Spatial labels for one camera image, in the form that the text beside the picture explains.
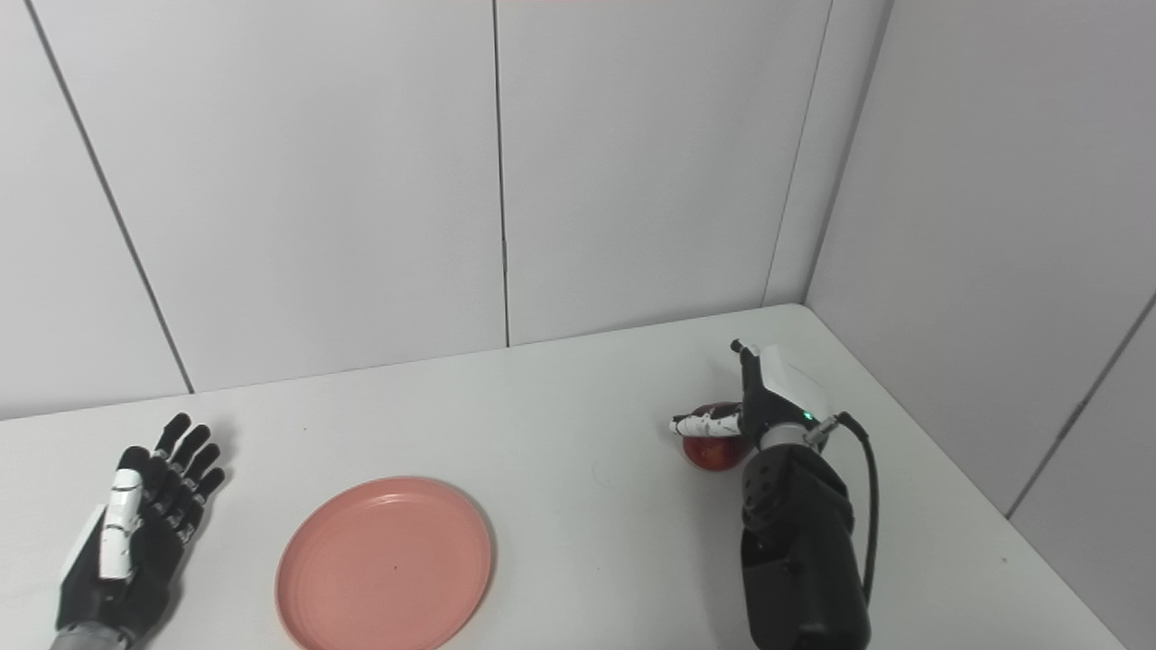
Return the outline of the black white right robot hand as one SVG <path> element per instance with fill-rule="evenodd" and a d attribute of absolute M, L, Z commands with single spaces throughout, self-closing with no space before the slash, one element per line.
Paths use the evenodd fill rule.
<path fill-rule="evenodd" d="M 763 450 L 796 444 L 822 452 L 837 424 L 821 384 L 794 365 L 780 345 L 735 339 L 741 399 L 674 416 L 669 431 L 681 440 L 743 440 Z"/>

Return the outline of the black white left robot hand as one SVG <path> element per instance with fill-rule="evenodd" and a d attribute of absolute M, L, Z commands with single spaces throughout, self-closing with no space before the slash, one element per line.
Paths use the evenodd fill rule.
<path fill-rule="evenodd" d="M 133 649 L 161 625 L 208 502 L 227 481 L 207 424 L 178 413 L 124 449 L 62 573 L 53 649 Z"/>

